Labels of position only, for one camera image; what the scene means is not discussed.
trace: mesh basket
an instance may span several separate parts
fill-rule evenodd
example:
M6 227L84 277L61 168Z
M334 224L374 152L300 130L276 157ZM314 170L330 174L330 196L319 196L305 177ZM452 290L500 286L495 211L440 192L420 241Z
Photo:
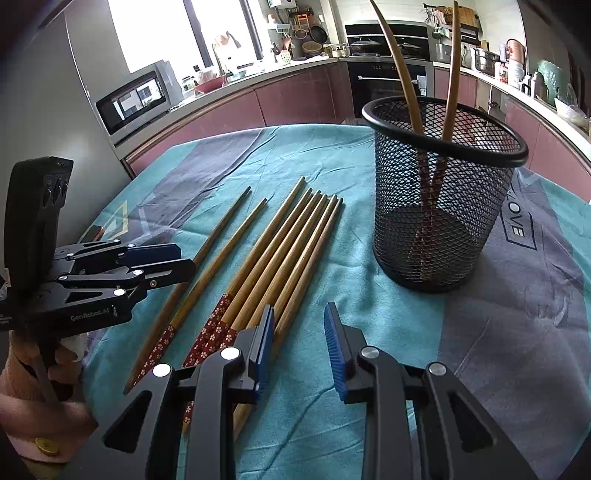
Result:
M508 126L464 105L444 142L445 100L418 101L425 135L412 132L404 97L363 107L375 130L373 249L397 283L441 292L474 268L528 150Z

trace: oven handle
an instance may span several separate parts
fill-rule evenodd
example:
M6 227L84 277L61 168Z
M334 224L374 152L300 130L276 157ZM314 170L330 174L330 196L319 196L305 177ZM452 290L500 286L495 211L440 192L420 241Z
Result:
M362 77L361 75L357 75L357 78L359 80L387 80L389 82L402 82L402 80L400 80L400 79L385 79L385 78L381 78L381 77ZM412 80L412 82L415 85L418 84L418 80Z

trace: countertop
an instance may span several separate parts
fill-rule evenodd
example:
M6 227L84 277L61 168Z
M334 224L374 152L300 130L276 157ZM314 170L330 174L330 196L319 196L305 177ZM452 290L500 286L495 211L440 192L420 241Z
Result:
M298 72L300 70L304 70L311 66L319 66L319 65L326 65L329 63L335 63L338 61L368 61L369 58L367 57L342 57L339 59L328 59L325 57L313 57L312 59L308 59L306 61L292 61L289 65L286 66L277 66L273 69L266 69L265 72L261 72L249 77L246 77L242 80L237 80L232 82L214 92L207 93L205 95L201 95L199 97L195 97L194 99L188 99L182 102L178 107L169 111L166 115L163 115L156 119L154 122L150 123L149 125L145 126L143 129L136 132L134 135L131 135L128 139L124 142L120 143L115 147L117 156L119 158L125 158L129 155L133 150L147 142L150 138L164 130L165 128L169 127L170 125L178 122L182 118L190 115L191 113L210 105L218 100L221 100L224 97L232 95L240 90L244 90L248 87L256 85L257 83L266 82L267 80L271 80L278 76L283 76L286 74ZM378 61L392 61L392 59L378 59ZM425 64L426 62L413 60L410 63L421 63ZM440 62L433 62L434 67L442 68L442 69L449 69L450 65L447 63L440 63ZM533 99L532 97L520 92L518 89L507 85L506 83L502 83L500 80L496 80L493 77L490 77L481 72L475 72L471 69L461 68L462 73L472 75L473 77L483 80L486 83L489 83L493 87L497 88L501 92L506 93L507 95L513 97L514 99L518 100L535 113L537 113L541 118L543 118L546 123L550 124L559 134L563 137L568 139L572 146L574 146L582 156L586 157L589 163L591 163L591 142L589 141L587 135L584 134L580 129L571 125L567 121L561 119L555 111L553 111L550 107L548 107L545 103L540 102L539 100Z
M216 102L233 93L244 90L257 83L266 82L267 80L271 80L274 77L297 72L311 66L336 63L337 61L339 61L339 59L328 59L320 56L312 57L311 59L305 61L292 61L289 65L277 66L273 69L267 68L264 72L251 75L241 80L236 80L235 82L229 83L218 90L214 90L213 92L206 93L205 95L201 95L199 97L187 99L181 102L176 108L157 118L155 121L143 127L117 145L115 147L117 156L120 159L125 158L127 155L133 152L133 150L146 143L150 138L167 128L169 125L172 125L187 115L190 115L191 113L200 110L201 108L204 108L207 105L210 105L211 103Z
M448 63L440 63L437 61L433 62L433 66L442 69L450 68ZM582 130L560 118L558 114L546 103L536 100L535 98L522 93L517 88L503 83L502 81L482 72L475 72L472 69L466 69L464 67L462 67L460 71L489 83L501 92L506 93L507 95L523 103L529 109L533 110L548 124L550 124L559 134L565 137L565 139L567 139L572 144L572 146L579 150L581 155L586 157L587 161L591 164L591 142L589 141L589 137Z

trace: blue gripper pad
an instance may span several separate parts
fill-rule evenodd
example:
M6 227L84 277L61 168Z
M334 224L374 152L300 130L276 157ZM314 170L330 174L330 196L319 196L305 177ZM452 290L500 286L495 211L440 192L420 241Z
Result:
M335 390L338 392L340 399L345 401L349 393L347 379L349 378L350 369L355 366L343 324L340 322L339 312L332 301L324 308L324 335L329 350Z
M269 363L271 351L273 349L273 333L275 331L275 313L271 305L265 306L261 322L257 327L254 340L252 342L251 352L248 356L249 363L256 372L256 400L261 399L261 395L269 383Z
M119 257L119 265L139 267L152 263L168 262L181 258L181 249L177 244L147 245L131 247Z

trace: yellow button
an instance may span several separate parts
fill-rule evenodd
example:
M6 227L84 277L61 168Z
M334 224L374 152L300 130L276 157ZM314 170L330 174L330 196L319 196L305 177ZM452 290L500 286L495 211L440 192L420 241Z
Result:
M60 451L60 447L56 442L41 437L35 439L35 445L37 445L41 453L45 453L49 457L57 455Z

